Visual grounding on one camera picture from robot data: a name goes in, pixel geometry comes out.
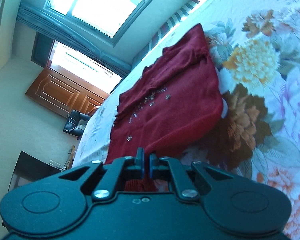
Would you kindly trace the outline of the dark red knit sweater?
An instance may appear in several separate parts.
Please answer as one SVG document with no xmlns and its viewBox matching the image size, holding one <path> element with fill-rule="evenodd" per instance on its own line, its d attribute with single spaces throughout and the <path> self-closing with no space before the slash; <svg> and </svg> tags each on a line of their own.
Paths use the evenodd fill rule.
<svg viewBox="0 0 300 240">
<path fill-rule="evenodd" d="M 201 24 L 166 47 L 122 93 L 106 163 L 145 155 L 178 157 L 217 124 L 223 112 L 219 79 Z"/>
</svg>

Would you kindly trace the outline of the black leather chair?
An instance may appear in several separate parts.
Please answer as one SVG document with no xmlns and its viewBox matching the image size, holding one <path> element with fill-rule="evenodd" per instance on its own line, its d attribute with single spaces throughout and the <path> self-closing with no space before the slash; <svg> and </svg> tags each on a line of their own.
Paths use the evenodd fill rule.
<svg viewBox="0 0 300 240">
<path fill-rule="evenodd" d="M 63 132 L 69 135 L 73 135 L 77 138 L 77 140 L 80 140 L 88 121 L 98 109 L 99 106 L 95 106 L 88 113 L 82 113 L 78 110 L 72 110 L 68 115 L 68 119 L 64 125 Z"/>
</svg>

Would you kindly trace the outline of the black television screen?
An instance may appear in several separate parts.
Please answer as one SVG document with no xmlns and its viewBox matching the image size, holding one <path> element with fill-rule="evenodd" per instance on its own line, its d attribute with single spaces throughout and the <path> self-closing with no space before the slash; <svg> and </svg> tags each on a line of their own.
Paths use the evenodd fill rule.
<svg viewBox="0 0 300 240">
<path fill-rule="evenodd" d="M 12 173 L 8 192 L 60 172 L 60 168 L 53 167 L 21 151 Z"/>
</svg>

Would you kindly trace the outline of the brown wooden door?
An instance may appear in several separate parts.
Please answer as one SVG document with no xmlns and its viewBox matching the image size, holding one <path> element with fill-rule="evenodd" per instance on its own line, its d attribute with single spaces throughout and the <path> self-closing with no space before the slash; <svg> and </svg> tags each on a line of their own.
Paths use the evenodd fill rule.
<svg viewBox="0 0 300 240">
<path fill-rule="evenodd" d="M 67 118 L 71 111 L 92 115 L 109 96 L 69 71 L 46 67 L 28 88 L 26 95 L 36 103 Z"/>
</svg>

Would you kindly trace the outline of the striped mattress sheet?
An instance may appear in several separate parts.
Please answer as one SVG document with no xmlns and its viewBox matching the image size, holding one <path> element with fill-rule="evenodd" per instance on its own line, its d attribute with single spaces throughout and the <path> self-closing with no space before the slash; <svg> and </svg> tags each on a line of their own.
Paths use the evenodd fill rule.
<svg viewBox="0 0 300 240">
<path fill-rule="evenodd" d="M 173 30 L 174 27 L 177 27 L 180 22 L 186 20 L 189 14 L 194 12 L 198 4 L 199 2 L 197 0 L 190 0 L 171 15 L 157 30 L 149 42 L 136 54 L 132 62 L 132 68 L 135 68 L 142 59 L 151 52 L 171 30 Z"/>
</svg>

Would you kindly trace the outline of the white floral bed sheet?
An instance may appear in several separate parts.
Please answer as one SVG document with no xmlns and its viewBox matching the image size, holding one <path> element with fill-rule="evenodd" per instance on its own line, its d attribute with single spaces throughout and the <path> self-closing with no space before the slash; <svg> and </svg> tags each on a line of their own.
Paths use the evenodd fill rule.
<svg viewBox="0 0 300 240">
<path fill-rule="evenodd" d="M 216 67 L 224 111 L 215 129 L 180 159 L 215 164 L 282 191 L 292 204 L 284 232 L 300 239 L 300 0 L 199 3 L 92 116 L 74 165 L 106 161 L 120 95 L 196 24 Z"/>
</svg>

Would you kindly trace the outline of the blue curtain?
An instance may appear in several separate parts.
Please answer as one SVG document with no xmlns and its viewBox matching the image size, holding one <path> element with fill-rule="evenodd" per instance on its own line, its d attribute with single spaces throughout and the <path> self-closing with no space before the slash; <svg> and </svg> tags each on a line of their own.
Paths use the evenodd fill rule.
<svg viewBox="0 0 300 240">
<path fill-rule="evenodd" d="M 79 51 L 121 77 L 127 76 L 131 71 L 131 65 L 100 50 L 78 32 L 36 7 L 21 3 L 17 20 L 36 32 Z"/>
</svg>

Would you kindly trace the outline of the window with frame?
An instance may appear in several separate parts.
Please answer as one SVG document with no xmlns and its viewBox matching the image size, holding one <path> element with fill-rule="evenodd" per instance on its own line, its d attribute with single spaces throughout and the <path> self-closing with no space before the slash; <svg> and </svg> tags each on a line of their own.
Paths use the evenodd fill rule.
<svg viewBox="0 0 300 240">
<path fill-rule="evenodd" d="M 153 0 L 46 0 L 45 9 L 114 47 Z"/>
</svg>

